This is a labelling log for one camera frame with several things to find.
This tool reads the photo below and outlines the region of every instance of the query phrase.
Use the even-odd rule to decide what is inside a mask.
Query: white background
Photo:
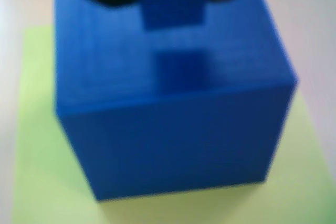
[[[336,0],[267,0],[336,179]],[[53,0],[0,0],[0,223],[10,223],[25,27],[49,25]]]

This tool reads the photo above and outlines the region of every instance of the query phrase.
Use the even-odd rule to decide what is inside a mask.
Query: square notch
[[[208,53],[203,50],[158,52],[155,61],[160,94],[204,91],[211,87]]]
[[[147,30],[200,25],[205,0],[140,0]]]

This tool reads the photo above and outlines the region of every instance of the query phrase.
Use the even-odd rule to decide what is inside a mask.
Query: green mat
[[[268,181],[99,204],[54,116],[53,28],[29,29],[19,99],[14,224],[336,224],[336,191],[304,100]]]

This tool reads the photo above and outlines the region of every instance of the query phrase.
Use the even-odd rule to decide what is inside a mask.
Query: cube side face
[[[60,117],[98,200],[261,182],[295,83]]]

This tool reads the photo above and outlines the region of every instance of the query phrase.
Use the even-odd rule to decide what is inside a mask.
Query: blue cube
[[[56,0],[56,113],[97,200],[266,179],[296,75],[263,0],[202,1],[147,29],[150,0]]]

